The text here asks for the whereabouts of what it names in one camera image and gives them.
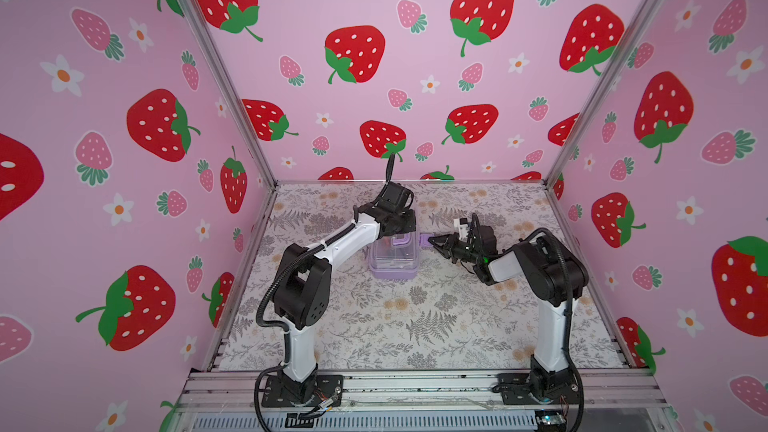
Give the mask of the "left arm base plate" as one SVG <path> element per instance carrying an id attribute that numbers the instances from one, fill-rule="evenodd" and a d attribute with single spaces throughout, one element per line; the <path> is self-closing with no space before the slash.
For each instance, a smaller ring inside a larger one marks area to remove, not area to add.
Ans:
<path id="1" fill-rule="evenodd" d="M 260 405 L 267 408 L 331 407 L 341 404 L 343 375 L 310 376 L 296 382 L 278 374 L 269 376 L 260 389 Z"/>

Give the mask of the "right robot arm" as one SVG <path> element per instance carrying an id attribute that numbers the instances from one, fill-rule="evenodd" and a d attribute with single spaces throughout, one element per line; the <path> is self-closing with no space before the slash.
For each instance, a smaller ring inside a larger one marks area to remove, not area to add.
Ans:
<path id="1" fill-rule="evenodd" d="M 429 237 L 428 243 L 485 285 L 523 277 L 538 300 L 537 345 L 529 373 L 532 392 L 542 396 L 576 383 L 570 336 L 575 302 L 589 282 L 584 265 L 547 228 L 535 229 L 502 251 L 493 228 L 480 224 L 477 215 L 457 220 L 456 228 Z"/>

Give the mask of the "purple plastic tool box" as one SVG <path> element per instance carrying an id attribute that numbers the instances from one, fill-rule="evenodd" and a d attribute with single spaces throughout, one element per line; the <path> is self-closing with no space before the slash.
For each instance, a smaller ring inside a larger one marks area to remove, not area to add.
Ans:
<path id="1" fill-rule="evenodd" d="M 420 253 L 431 247 L 433 233 L 409 232 L 384 237 L 366 251 L 373 277 L 379 280 L 407 281 L 417 276 Z"/>

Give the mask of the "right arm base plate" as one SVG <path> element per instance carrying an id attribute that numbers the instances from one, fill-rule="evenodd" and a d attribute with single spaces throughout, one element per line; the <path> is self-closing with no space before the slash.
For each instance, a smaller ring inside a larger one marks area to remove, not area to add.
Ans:
<path id="1" fill-rule="evenodd" d="M 505 405 L 578 405 L 583 397 L 576 385 L 567 383 L 563 387 L 544 390 L 535 385 L 529 374 L 501 373 L 491 391 L 500 394 Z"/>

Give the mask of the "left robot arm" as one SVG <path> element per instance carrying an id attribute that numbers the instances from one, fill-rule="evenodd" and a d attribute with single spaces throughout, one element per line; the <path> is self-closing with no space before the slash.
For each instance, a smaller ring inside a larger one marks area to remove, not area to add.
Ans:
<path id="1" fill-rule="evenodd" d="M 353 208 L 352 217 L 329 236 L 309 246 L 289 245 L 257 308 L 261 328 L 278 328 L 284 358 L 278 376 L 290 385 L 313 382 L 315 325 L 330 303 L 333 269 L 374 242 L 416 230 L 414 192 L 388 181 L 375 198 Z"/>

